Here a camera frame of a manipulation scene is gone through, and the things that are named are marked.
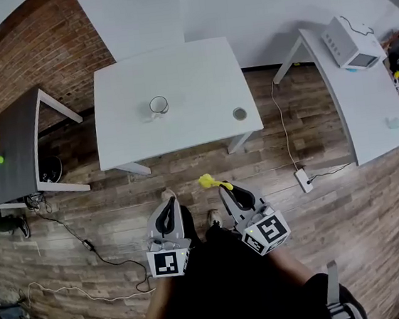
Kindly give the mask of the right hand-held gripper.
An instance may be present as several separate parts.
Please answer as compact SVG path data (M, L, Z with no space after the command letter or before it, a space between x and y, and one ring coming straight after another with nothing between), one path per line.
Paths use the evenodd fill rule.
M235 220L235 228L241 234L244 244L260 256L283 244L291 234L291 229L282 212L265 203L260 190L252 185L231 181L229 190L219 187L219 195L228 214Z

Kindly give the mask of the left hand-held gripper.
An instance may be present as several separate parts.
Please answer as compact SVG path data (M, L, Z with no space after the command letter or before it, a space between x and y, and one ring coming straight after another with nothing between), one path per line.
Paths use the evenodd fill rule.
M148 220L150 237L169 237L175 240L150 239L147 258L154 278L183 276L190 256L190 239L184 237L181 206L171 196L155 209Z

